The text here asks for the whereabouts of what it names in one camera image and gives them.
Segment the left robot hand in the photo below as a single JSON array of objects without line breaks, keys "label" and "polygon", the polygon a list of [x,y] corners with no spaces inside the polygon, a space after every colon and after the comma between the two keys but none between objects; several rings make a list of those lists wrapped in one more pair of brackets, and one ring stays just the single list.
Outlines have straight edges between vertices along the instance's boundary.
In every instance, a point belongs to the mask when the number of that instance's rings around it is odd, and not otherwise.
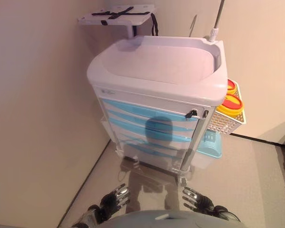
[{"label": "left robot hand", "polygon": [[106,213],[114,214],[130,202],[129,197],[129,189],[123,183],[101,199],[100,208]]}]

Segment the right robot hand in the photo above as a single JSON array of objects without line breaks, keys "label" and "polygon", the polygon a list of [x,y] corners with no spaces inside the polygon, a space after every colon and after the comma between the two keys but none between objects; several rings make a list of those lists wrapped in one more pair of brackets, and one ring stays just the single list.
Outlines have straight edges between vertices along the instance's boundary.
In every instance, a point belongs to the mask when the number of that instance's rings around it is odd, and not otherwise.
[{"label": "right robot hand", "polygon": [[186,208],[204,214],[213,212],[214,204],[209,197],[204,196],[189,187],[184,187],[182,194],[182,199],[184,200],[183,205]]}]

